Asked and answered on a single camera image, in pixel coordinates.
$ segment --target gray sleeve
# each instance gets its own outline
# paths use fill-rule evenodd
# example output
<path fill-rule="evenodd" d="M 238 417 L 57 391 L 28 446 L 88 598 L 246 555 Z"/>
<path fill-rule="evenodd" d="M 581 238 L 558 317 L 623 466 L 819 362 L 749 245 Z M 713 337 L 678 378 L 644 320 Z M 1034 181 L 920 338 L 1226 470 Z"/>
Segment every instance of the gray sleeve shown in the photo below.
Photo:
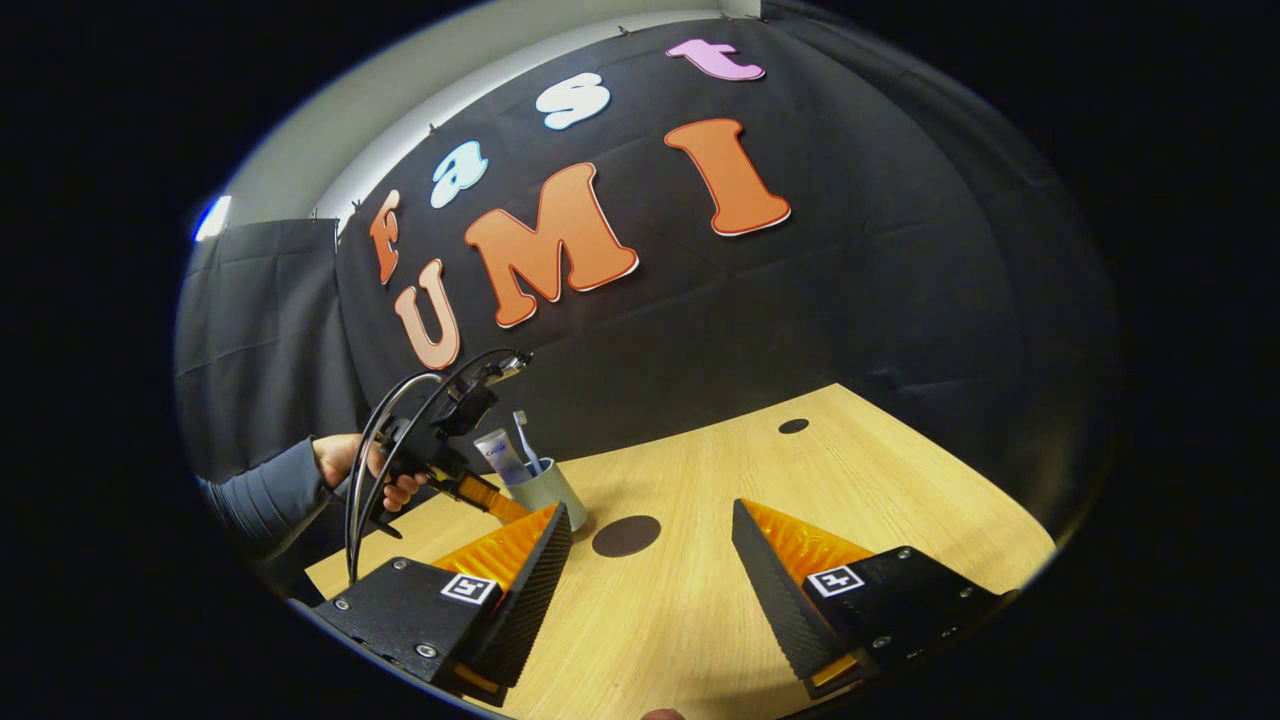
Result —
<path fill-rule="evenodd" d="M 196 482 L 221 524 L 257 561 L 289 547 L 330 497 L 311 438 L 225 483 Z"/>

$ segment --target table surface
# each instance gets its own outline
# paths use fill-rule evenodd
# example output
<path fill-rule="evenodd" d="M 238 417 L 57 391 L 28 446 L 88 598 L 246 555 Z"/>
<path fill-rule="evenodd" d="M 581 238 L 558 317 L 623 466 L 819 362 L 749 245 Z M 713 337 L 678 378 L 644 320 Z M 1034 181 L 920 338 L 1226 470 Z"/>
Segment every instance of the table surface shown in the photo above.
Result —
<path fill-rule="evenodd" d="M 796 418 L 809 425 L 778 432 Z M 639 720 L 659 707 L 764 720 L 813 705 L 733 548 L 739 497 L 872 552 L 918 547 L 995 593 L 1023 587 L 1055 552 L 989 480 L 841 386 L 561 466 L 594 530 L 575 542 L 525 671 L 494 708 L 521 720 Z M 658 519 L 658 539 L 598 555 L 591 533 L 631 515 Z M 393 556 L 431 562 L 499 527 L 443 496 L 393 525 L 404 539 L 369 536 L 361 575 Z M 347 588 L 340 551 L 307 573 L 326 598 Z"/>

